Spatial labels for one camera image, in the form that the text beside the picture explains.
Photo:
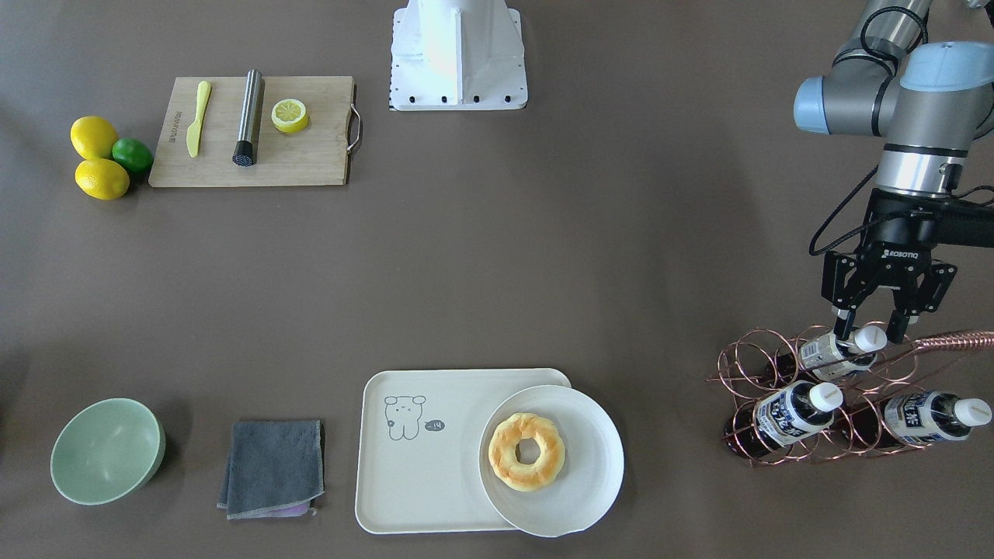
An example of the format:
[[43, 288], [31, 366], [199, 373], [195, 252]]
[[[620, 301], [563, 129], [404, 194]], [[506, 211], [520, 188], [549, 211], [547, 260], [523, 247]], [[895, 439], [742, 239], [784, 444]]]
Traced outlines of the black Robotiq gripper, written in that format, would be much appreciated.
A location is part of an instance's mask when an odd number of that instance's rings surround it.
[[938, 245], [990, 248], [992, 204], [957, 197], [929, 198], [874, 189], [860, 241], [851, 254], [825, 252], [822, 296], [833, 304], [839, 341], [850, 338], [855, 310], [874, 290], [892, 292], [888, 340], [898, 344], [923, 312], [936, 311], [956, 268], [933, 258]]

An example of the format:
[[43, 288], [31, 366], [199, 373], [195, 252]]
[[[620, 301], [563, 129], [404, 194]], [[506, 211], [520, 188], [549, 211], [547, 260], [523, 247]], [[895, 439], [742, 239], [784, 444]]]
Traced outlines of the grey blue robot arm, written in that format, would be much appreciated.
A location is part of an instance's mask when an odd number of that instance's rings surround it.
[[835, 337], [850, 337], [858, 308], [891, 291], [885, 335], [936, 311], [958, 271], [933, 257], [938, 245], [992, 245], [992, 203], [958, 185], [976, 139], [992, 134], [990, 43], [930, 41], [929, 1], [870, 1], [826, 75], [805, 79], [793, 103], [799, 130], [884, 139], [863, 223], [851, 252], [823, 255], [822, 296], [836, 312]]

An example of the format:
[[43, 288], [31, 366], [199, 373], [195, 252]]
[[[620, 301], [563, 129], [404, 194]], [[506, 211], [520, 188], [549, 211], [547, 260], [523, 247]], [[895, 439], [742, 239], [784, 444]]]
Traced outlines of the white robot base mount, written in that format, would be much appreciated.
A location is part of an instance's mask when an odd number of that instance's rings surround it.
[[527, 106], [522, 17], [506, 2], [409, 1], [391, 21], [390, 109]]

